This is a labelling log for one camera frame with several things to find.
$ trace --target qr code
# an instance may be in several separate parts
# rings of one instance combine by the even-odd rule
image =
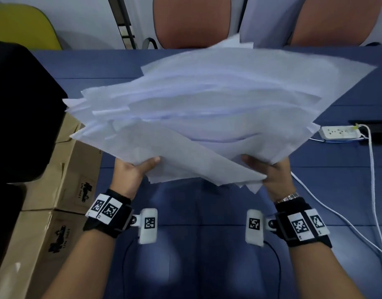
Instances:
[[[102,211],[102,214],[108,216],[109,218],[113,218],[116,214],[116,211],[118,208],[114,205],[111,205],[110,203],[104,208]]]
[[[295,228],[296,233],[303,233],[303,232],[309,231],[308,227],[307,227],[307,225],[303,219],[298,219],[296,221],[292,221],[292,225]]]
[[[155,228],[155,217],[145,217],[144,229]]]
[[[249,218],[249,229],[260,230],[260,219]]]
[[[94,203],[94,206],[91,208],[91,210],[98,212],[101,209],[103,204],[104,204],[104,201],[97,199]]]
[[[321,218],[318,215],[310,216],[310,218],[313,221],[314,226],[316,226],[317,229],[318,228],[323,228],[325,226],[323,224],[323,221],[321,220]]]

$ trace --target person's right arm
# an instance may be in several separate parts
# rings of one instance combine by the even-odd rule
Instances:
[[[273,202],[296,192],[288,158],[274,165],[251,156],[242,160],[267,175],[263,185]],[[289,248],[289,253],[302,299],[364,299],[332,250],[322,242]]]

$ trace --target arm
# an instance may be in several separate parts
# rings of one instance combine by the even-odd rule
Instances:
[[[273,202],[296,192],[288,158],[274,165],[251,156],[242,160],[267,175],[263,185]],[[328,246],[316,242],[289,248],[289,253],[302,299],[364,299]]]
[[[146,172],[156,157],[133,166],[115,160],[110,189],[133,200]],[[85,231],[42,299],[101,299],[115,247],[115,239],[97,230]]]

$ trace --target hand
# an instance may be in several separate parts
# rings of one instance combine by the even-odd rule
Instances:
[[[296,192],[292,175],[290,174],[288,157],[274,165],[269,165],[244,154],[242,155],[242,161],[252,169],[267,175],[267,178],[263,180],[263,185],[267,188],[270,199],[273,202],[279,201]]]
[[[134,166],[117,158],[115,160],[114,176],[109,188],[133,200],[145,173],[155,168],[160,161],[161,158],[156,156],[138,166]]]

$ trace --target person's left arm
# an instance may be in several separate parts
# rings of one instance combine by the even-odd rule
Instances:
[[[133,166],[116,159],[110,189],[133,200],[144,174],[159,161],[155,157]],[[98,230],[85,231],[42,299],[101,299],[114,247],[113,237]]]

